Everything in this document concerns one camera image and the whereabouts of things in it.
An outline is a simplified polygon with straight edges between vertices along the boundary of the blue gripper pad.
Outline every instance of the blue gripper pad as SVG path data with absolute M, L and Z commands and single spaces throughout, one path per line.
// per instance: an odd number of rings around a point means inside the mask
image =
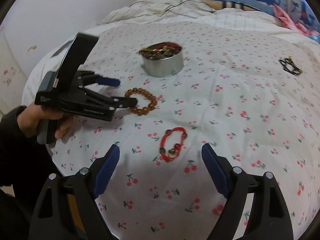
M 105 85 L 110 87 L 120 86 L 120 80 L 115 78 L 97 77 L 95 82 L 97 82 L 99 85 Z
M 211 179 L 217 188 L 218 192 L 222 194 L 225 198 L 229 197 L 230 191 L 228 188 L 228 179 L 224 171 L 220 167 L 218 161 L 213 156 L 212 149 L 210 149 L 207 144 L 202 146 L 201 156 L 202 160 L 207 167 L 207 170 L 211 176 Z
M 116 169 L 120 158 L 120 149 L 117 145 L 113 145 L 109 151 L 108 157 L 94 178 L 92 195 L 96 199 L 100 194 L 104 193 L 110 181 L 113 172 Z

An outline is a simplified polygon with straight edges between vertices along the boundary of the amber beaded bracelet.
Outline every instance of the amber beaded bracelet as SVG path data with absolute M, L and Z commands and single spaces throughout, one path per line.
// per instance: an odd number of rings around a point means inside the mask
M 130 107 L 130 110 L 132 113 L 137 114 L 137 115 L 147 115 L 149 111 L 152 111 L 155 109 L 157 105 L 157 100 L 154 95 L 149 93 L 147 90 L 142 89 L 142 88 L 134 88 L 134 89 L 129 89 L 125 94 L 124 97 L 129 98 L 133 94 L 141 94 L 145 96 L 147 99 L 151 101 L 151 103 L 148 105 L 148 107 L 144 107 L 142 109 L 136 108 L 136 107 Z

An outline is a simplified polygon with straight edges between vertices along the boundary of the hand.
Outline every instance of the hand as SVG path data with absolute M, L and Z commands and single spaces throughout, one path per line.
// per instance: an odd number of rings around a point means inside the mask
M 38 134 L 38 125 L 41 119 L 58 120 L 63 117 L 63 112 L 58 109 L 53 109 L 47 106 L 38 106 L 34 102 L 28 106 L 21 114 L 17 117 L 17 122 L 20 130 L 27 138 L 31 138 Z M 66 117 L 61 123 L 59 128 L 56 130 L 54 137 L 56 139 L 62 138 L 68 128 L 73 123 L 73 116 Z

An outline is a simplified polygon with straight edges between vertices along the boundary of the bracelet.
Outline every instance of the bracelet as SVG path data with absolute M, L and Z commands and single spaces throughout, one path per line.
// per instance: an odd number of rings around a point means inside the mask
M 175 155 L 174 157 L 170 157 L 170 156 L 166 155 L 166 150 L 164 148 L 164 143 L 165 143 L 165 140 L 167 139 L 167 137 L 169 135 L 171 135 L 174 131 L 181 131 L 182 135 L 181 135 L 180 143 L 176 143 L 174 145 L 174 147 L 168 151 L 168 153 L 170 155 Z M 181 147 L 183 145 L 184 140 L 187 138 L 187 136 L 188 135 L 186 133 L 186 130 L 183 127 L 175 127 L 172 130 L 167 130 L 165 132 L 165 135 L 162 137 L 161 142 L 160 142 L 159 153 L 161 154 L 161 156 L 163 157 L 163 159 L 166 162 L 173 161 L 175 158 L 177 158 L 179 156 L 180 151 L 181 151 Z
M 124 97 L 129 98 L 133 94 L 141 94 L 145 96 L 147 99 L 151 101 L 151 103 L 148 105 L 148 107 L 143 107 L 142 109 L 136 108 L 136 107 L 130 107 L 130 110 L 132 113 L 137 115 L 147 115 L 149 111 L 153 111 L 157 105 L 157 100 L 154 95 L 149 93 L 147 90 L 142 88 L 133 88 L 129 89 L 125 94 Z

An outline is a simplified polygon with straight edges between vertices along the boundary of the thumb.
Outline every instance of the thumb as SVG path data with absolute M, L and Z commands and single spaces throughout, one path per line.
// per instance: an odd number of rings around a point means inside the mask
M 50 120 L 58 120 L 63 116 L 63 112 L 58 109 L 54 109 L 47 106 L 40 106 L 38 108 L 37 117 L 39 119 L 50 119 Z

